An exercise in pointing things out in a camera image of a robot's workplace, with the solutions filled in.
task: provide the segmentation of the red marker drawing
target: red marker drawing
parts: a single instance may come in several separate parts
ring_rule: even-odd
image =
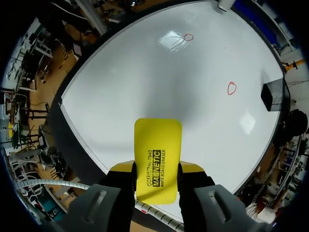
[[[193,40],[193,35],[192,34],[185,34],[183,39],[185,41],[191,41],[191,40]]]
[[[234,82],[230,82],[227,87],[227,94],[232,95],[236,92],[237,86]]]

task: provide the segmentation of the yellow whiteboard eraser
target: yellow whiteboard eraser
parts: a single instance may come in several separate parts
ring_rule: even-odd
[[[147,204],[176,200],[182,125],[176,119],[140,118],[134,126],[137,199]]]

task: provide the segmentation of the cable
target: cable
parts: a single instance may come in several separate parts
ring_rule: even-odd
[[[177,231],[177,232],[184,231],[184,227],[182,223],[172,219],[168,215],[162,213],[160,210],[157,210],[148,204],[145,204],[139,200],[135,200],[135,208],[142,211],[143,213],[150,214],[151,216],[155,217],[156,219],[158,219],[159,221],[161,221],[162,223],[164,223],[165,225],[167,225],[174,231]]]
[[[19,183],[15,183],[15,189],[20,189],[32,185],[62,185],[62,186],[68,186],[68,187],[74,187],[78,189],[84,189],[87,190],[90,186],[84,185],[80,183],[65,181],[65,180],[49,180],[49,179],[36,179],[36,180],[28,180],[28,181],[22,181]]]
[[[58,6],[58,5],[55,4],[54,2],[51,2],[51,4],[55,5],[56,7],[58,7],[59,9],[63,10],[64,12],[66,12],[66,13],[68,13],[68,14],[71,14],[71,15],[73,15],[73,16],[75,16],[75,17],[82,18],[82,19],[88,21],[88,19],[86,19],[86,18],[84,18],[84,17],[81,17],[81,16],[79,16],[79,15],[77,15],[77,14],[73,14],[73,13],[71,13],[71,12],[69,12],[69,11],[63,9],[61,6]]]
[[[15,183],[15,189],[20,189],[24,187],[29,187],[32,185],[62,185],[68,187],[74,187],[78,189],[87,190],[90,186],[84,185],[80,183],[65,181],[65,180],[49,180],[49,179],[35,179],[35,180],[27,180]],[[168,215],[162,213],[160,210],[157,210],[150,205],[147,205],[139,200],[135,200],[135,208],[142,211],[143,213],[148,213],[156,219],[160,220],[165,225],[169,226],[173,230],[177,232],[183,232],[184,227],[183,224],[170,218]]]
[[[48,104],[48,102],[40,102],[40,103],[38,103],[38,104],[32,104],[32,103],[30,103],[30,105],[41,105],[41,104],[43,104],[43,103],[45,103],[45,104]]]
[[[293,81],[293,82],[288,82],[287,84],[290,85],[290,86],[296,86],[298,84],[302,84],[302,83],[305,83],[305,82],[308,82],[309,80],[306,80],[306,81]]]

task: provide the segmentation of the whiteboard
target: whiteboard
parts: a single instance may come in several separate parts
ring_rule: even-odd
[[[230,192],[255,169],[279,119],[266,110],[262,86],[283,74],[254,29],[216,4],[191,2],[140,19],[74,76],[61,109],[103,172],[134,159],[134,123],[143,117],[180,120],[181,160]],[[182,221],[178,200],[156,207]]]

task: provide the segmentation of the wire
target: wire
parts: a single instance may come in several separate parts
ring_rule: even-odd
[[[306,80],[306,81],[294,81],[294,82],[288,82],[287,84],[288,85],[291,85],[291,86],[296,86],[298,84],[302,84],[302,83],[305,83],[305,82],[308,82],[309,80]]]
[[[41,104],[43,104],[43,103],[45,103],[45,104],[48,104],[48,102],[40,102],[40,103],[38,103],[38,104],[32,104],[32,103],[30,103],[30,105],[34,105],[34,106],[36,106],[36,105],[41,105]]]
[[[32,174],[32,173],[36,173],[36,171],[32,171],[32,172],[27,172],[27,173],[24,173],[24,174],[21,174],[19,176],[17,176],[17,179],[18,181],[23,181],[23,180],[29,180],[29,178],[33,178],[33,179],[37,179],[35,176],[32,176],[32,175],[29,175],[29,174]],[[33,189],[32,187],[28,187],[29,190],[26,190],[24,188],[21,188],[20,191],[22,193],[23,196],[28,196],[29,195],[29,192],[31,191],[32,192],[32,195],[29,197],[29,200],[31,201],[31,198],[32,197],[38,197],[39,195],[42,194],[42,186],[40,186],[39,188],[37,189]]]
[[[84,185],[80,183],[65,181],[65,180],[49,180],[49,179],[35,179],[35,180],[27,180],[15,183],[15,189],[20,189],[24,187],[29,187],[33,185],[62,185],[68,187],[74,187],[78,189],[87,190],[90,186]]]
[[[68,187],[74,187],[78,189],[87,190],[90,186],[84,185],[80,183],[65,181],[65,180],[49,180],[49,179],[35,179],[35,180],[27,180],[22,182],[15,183],[15,189],[20,189],[24,187],[29,187],[33,185],[62,185]],[[135,208],[142,211],[143,213],[147,212],[151,216],[160,220],[165,225],[169,226],[173,230],[177,232],[183,232],[184,227],[183,224],[170,218],[168,215],[162,213],[160,210],[157,210],[150,205],[147,205],[139,200],[135,200]]]
[[[71,13],[71,12],[69,12],[69,11],[63,9],[62,7],[58,6],[58,5],[55,4],[54,2],[51,2],[51,4],[55,5],[56,7],[58,7],[59,9],[63,10],[64,12],[66,12],[66,13],[68,13],[68,14],[71,14],[71,15],[73,15],[73,16],[75,16],[75,17],[82,18],[82,19],[88,21],[88,19],[86,19],[86,18],[84,18],[84,17],[81,17],[81,16],[79,16],[79,15],[77,15],[77,14],[73,14],[73,13]]]

